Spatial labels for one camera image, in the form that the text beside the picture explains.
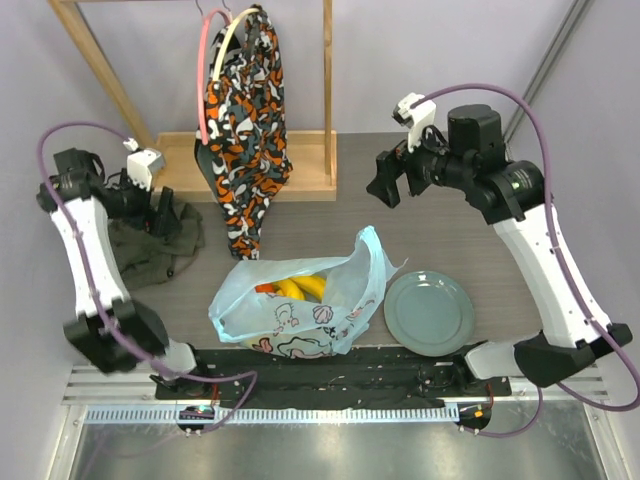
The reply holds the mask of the light blue cartoon plastic bag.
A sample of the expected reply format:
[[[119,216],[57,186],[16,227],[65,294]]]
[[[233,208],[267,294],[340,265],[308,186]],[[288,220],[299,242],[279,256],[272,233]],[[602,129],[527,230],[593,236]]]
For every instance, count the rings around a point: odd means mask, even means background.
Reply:
[[[346,354],[369,328],[398,268],[372,226],[356,235],[346,257],[243,260],[223,281],[209,318],[224,343],[274,356],[317,359]],[[258,292],[260,285],[318,275],[326,280],[320,300]]]

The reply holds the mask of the yellow fake banana bunch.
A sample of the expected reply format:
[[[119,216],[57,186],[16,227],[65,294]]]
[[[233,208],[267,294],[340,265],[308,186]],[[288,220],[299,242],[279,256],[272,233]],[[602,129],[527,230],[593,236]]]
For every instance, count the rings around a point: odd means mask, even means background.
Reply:
[[[305,300],[310,296],[321,301],[326,288],[326,279],[318,275],[296,276],[275,281],[273,285],[285,297]]]

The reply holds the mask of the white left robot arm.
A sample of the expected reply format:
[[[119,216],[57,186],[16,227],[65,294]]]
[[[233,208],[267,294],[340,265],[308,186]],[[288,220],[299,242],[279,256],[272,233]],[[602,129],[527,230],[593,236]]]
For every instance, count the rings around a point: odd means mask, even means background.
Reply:
[[[178,379],[187,396],[205,397],[212,373],[198,364],[192,346],[169,337],[154,310],[131,297],[109,238],[112,220],[148,219],[163,155],[153,148],[132,148],[114,187],[107,186],[94,153],[71,148],[56,153],[54,162],[57,172],[40,185],[36,199],[57,228],[71,267],[76,317],[63,327],[67,341],[105,374],[132,371],[153,358],[161,380]]]

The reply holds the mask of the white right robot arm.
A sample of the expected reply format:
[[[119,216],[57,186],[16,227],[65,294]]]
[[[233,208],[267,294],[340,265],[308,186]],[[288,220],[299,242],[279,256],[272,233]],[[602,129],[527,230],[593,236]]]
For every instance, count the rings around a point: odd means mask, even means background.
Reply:
[[[509,249],[542,320],[541,331],[529,339],[469,350],[451,371],[455,389],[472,395],[488,378],[515,374],[545,388],[629,344],[629,326],[610,321],[567,252],[560,228],[548,226],[557,213],[545,206],[540,169],[507,159],[499,113],[485,104],[456,107],[447,115],[445,133],[435,127],[435,114],[433,101],[414,94],[396,105],[393,117],[408,136],[377,156],[368,193],[397,206],[401,176],[413,196],[431,185],[463,192]]]

